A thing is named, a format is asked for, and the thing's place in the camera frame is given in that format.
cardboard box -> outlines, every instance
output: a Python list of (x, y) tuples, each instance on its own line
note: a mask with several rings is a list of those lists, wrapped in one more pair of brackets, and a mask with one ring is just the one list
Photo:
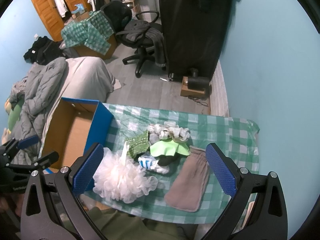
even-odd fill
[(74, 21), (78, 23), (82, 20), (88, 19), (90, 17), (90, 15), (89, 15), (89, 12), (85, 12), (83, 14), (78, 14), (78, 13), (73, 14), (72, 17), (73, 17)]
[(80, 45), (73, 47), (79, 54), (80, 57), (99, 57), (103, 60), (110, 59), (115, 52), (118, 44), (115, 38), (115, 35), (112, 34), (109, 39), (107, 39), (107, 42), (111, 44), (111, 47), (107, 51), (105, 55), (102, 55), (101, 53), (98, 53), (92, 49), (89, 49), (87, 46)]
[[(47, 172), (70, 167), (95, 142), (104, 145), (112, 119), (113, 115), (100, 101), (61, 98), (42, 150), (42, 156), (51, 151), (58, 152), (59, 160)], [(92, 179), (87, 190), (91, 190), (93, 185)]]
[(189, 89), (188, 88), (188, 77), (183, 77), (180, 96), (202, 98), (205, 96), (205, 90)]

blue cardboard box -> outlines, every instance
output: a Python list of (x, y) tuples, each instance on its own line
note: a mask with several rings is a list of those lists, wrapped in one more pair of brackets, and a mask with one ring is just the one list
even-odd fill
[[(51, 172), (70, 167), (93, 143), (104, 145), (112, 119), (113, 115), (98, 100), (61, 98), (42, 150), (42, 156), (52, 151), (59, 153), (59, 160), (49, 168)], [(87, 190), (93, 186), (92, 179)]]

shower pouf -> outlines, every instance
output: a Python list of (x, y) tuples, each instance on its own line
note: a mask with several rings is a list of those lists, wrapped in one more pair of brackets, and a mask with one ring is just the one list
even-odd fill
[(125, 150), (113, 154), (109, 148), (104, 148), (104, 157), (93, 176), (93, 191), (109, 201), (115, 199), (132, 203), (157, 187), (158, 179), (154, 176), (145, 177), (145, 171), (126, 155)]

blue wall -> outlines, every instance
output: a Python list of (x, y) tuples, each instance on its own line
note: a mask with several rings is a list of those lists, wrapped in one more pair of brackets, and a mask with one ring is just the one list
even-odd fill
[(220, 57), (230, 114), (260, 127), (260, 174), (279, 175), (289, 237), (320, 192), (320, 35), (297, 0), (241, 0)]
[(4, 103), (13, 83), (21, 80), (31, 67), (23, 55), (31, 48), (36, 33), (50, 38), (31, 0), (14, 0), (0, 18), (0, 135), (8, 126)]

chair wheel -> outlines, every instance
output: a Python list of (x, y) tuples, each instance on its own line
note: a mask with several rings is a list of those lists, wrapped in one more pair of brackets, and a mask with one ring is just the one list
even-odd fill
[(135, 74), (136, 74), (137, 78), (141, 78), (141, 73), (140, 72), (136, 72)]

